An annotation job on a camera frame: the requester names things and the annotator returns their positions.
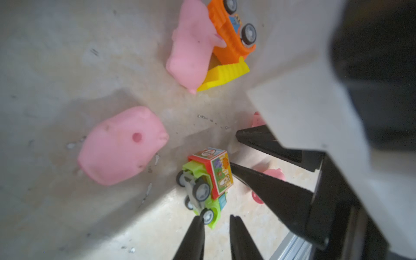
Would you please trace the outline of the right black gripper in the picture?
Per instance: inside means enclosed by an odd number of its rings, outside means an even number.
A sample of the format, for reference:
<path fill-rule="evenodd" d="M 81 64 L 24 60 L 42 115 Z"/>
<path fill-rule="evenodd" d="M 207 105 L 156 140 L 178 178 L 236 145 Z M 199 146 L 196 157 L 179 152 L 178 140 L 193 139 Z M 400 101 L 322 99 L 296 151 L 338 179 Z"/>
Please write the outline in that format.
<path fill-rule="evenodd" d="M 388 242 L 329 156 L 321 151 L 284 148 L 267 125 L 239 130 L 236 138 L 310 172 L 322 164 L 313 199 L 310 190 L 280 180 L 268 183 L 267 175 L 231 163 L 234 177 L 255 191 L 291 232 L 307 234 L 313 244 L 312 260 L 387 259 Z"/>

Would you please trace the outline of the green truck picture box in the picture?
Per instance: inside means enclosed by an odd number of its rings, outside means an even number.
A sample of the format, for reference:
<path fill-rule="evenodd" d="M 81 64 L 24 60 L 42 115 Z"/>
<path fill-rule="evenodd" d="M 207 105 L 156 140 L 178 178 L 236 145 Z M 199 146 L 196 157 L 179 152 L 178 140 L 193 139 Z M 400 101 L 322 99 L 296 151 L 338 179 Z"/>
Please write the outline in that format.
<path fill-rule="evenodd" d="M 185 207 L 214 229 L 227 204 L 228 190 L 234 184 L 228 152 L 208 147 L 187 158 L 176 177 L 177 184 L 187 193 Z"/>

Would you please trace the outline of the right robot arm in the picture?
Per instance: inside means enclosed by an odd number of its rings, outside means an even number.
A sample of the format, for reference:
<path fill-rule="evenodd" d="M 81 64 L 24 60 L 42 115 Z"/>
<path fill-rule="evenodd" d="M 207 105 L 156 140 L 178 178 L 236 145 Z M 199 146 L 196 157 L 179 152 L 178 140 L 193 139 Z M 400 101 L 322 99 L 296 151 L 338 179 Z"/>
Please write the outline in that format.
<path fill-rule="evenodd" d="M 303 169 L 314 192 L 236 167 L 312 258 L 416 257 L 415 1 L 249 1 L 248 96 L 266 122 L 239 142 Z"/>

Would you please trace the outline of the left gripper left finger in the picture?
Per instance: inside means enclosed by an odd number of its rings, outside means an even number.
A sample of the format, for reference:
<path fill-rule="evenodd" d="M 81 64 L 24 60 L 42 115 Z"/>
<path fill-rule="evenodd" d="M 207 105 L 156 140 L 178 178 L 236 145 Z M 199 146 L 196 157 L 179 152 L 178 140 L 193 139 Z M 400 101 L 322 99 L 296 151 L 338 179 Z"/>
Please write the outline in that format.
<path fill-rule="evenodd" d="M 205 224 L 201 216 L 195 216 L 173 259 L 203 260 L 204 246 Z"/>

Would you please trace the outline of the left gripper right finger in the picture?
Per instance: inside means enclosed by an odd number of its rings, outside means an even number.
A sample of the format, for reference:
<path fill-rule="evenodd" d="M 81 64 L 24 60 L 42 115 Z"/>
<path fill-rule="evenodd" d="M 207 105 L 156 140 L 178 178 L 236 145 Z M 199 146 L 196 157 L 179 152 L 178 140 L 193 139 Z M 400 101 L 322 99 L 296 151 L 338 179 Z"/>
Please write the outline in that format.
<path fill-rule="evenodd" d="M 230 248 L 232 260 L 262 260 L 240 216 L 230 216 Z"/>

